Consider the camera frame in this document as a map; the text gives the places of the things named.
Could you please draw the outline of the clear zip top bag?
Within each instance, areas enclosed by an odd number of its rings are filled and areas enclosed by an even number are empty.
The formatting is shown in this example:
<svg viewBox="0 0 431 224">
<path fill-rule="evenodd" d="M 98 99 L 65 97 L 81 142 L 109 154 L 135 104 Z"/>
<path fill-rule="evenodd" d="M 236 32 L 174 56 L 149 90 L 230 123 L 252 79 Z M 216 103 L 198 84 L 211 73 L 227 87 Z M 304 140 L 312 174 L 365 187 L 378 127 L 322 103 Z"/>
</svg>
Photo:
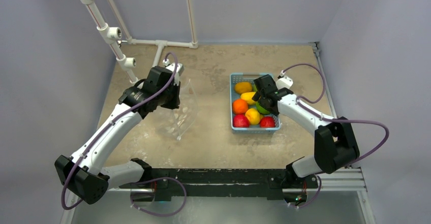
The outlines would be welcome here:
<svg viewBox="0 0 431 224">
<path fill-rule="evenodd" d="M 156 110 L 157 133 L 178 141 L 194 123 L 198 114 L 198 102 L 191 78 L 181 78 L 180 81 L 179 108 L 170 110 L 159 107 Z"/>
</svg>

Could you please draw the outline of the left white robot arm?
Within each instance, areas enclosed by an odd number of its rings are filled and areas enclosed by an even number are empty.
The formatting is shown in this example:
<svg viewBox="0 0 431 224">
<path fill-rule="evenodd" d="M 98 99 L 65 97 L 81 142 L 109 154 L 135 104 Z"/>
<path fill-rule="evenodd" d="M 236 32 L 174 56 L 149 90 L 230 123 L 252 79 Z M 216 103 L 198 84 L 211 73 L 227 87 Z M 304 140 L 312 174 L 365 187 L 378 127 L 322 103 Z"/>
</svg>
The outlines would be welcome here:
<svg viewBox="0 0 431 224">
<path fill-rule="evenodd" d="M 83 146 L 69 157 L 60 155 L 57 158 L 54 166 L 63 185 L 61 204 L 64 209 L 69 209 L 65 202 L 66 190 L 90 205 L 111 188 L 126 183 L 134 183 L 139 188 L 150 185 L 151 167 L 140 159 L 114 167 L 104 167 L 104 164 L 129 131 L 157 107 L 179 108 L 183 71 L 180 63 L 151 68 L 147 78 L 122 93 L 109 118 Z"/>
</svg>

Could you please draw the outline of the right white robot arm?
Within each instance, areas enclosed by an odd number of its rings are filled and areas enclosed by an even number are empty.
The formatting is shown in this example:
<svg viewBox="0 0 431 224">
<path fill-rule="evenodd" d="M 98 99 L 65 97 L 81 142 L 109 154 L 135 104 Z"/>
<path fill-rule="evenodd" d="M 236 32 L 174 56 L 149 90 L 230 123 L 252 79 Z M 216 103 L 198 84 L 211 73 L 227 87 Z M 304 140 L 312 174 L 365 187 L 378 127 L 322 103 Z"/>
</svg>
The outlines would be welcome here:
<svg viewBox="0 0 431 224">
<path fill-rule="evenodd" d="M 286 166 L 285 181 L 290 186 L 299 186 L 310 175 L 331 174 L 359 158 L 357 141 L 346 118 L 334 118 L 302 104 L 289 88 L 277 87 L 270 75 L 255 79 L 254 84 L 254 101 L 274 115 L 294 120 L 314 137 L 314 153 Z"/>
</svg>

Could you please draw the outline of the orange mango fruit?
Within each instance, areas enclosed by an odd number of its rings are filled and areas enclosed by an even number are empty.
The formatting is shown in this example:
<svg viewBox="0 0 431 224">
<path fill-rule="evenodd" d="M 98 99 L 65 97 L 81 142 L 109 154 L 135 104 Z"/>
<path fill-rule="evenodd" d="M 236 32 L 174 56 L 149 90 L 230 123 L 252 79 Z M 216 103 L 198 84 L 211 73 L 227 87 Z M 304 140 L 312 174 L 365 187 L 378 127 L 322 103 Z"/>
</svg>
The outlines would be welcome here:
<svg viewBox="0 0 431 224">
<path fill-rule="evenodd" d="M 238 82 L 234 85 L 234 91 L 237 94 L 243 94 L 253 91 L 253 86 L 250 82 Z"/>
</svg>

